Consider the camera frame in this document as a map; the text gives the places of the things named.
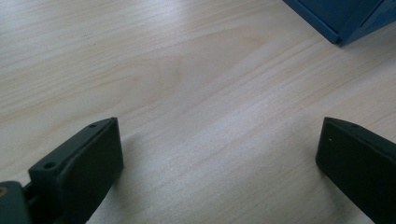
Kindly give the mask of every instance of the dark plastic piece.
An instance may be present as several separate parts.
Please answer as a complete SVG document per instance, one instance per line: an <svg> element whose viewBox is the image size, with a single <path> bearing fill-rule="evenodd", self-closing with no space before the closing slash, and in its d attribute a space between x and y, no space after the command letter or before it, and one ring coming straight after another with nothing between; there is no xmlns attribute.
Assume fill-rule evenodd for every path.
<svg viewBox="0 0 396 224"><path fill-rule="evenodd" d="M396 21L395 0L283 0L331 43L344 46Z"/></svg>
<svg viewBox="0 0 396 224"><path fill-rule="evenodd" d="M0 223L32 223L21 184L18 182L0 183Z"/></svg>
<svg viewBox="0 0 396 224"><path fill-rule="evenodd" d="M19 191L13 185L7 197L0 197L0 210L10 207L10 212L6 216L2 213L0 218L19 218L27 214L32 223L85 223L106 197L122 168L117 119L95 122L29 169L32 182L23 188L21 203L10 204L4 200L23 198L21 185ZM7 183L10 182L0 183L0 188ZM26 204L29 213L22 209Z"/></svg>
<svg viewBox="0 0 396 224"><path fill-rule="evenodd" d="M359 125L326 118L318 167L375 223L396 223L396 145Z"/></svg>

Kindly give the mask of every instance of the light wood surface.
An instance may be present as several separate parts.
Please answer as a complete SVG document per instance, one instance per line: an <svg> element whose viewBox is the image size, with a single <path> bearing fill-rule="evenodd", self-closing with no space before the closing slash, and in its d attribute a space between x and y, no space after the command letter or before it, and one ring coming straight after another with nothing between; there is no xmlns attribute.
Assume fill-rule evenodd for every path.
<svg viewBox="0 0 396 224"><path fill-rule="evenodd" d="M396 24L342 49L279 0L0 2L0 180L118 117L89 223L372 223L318 169L324 117L396 142Z"/></svg>

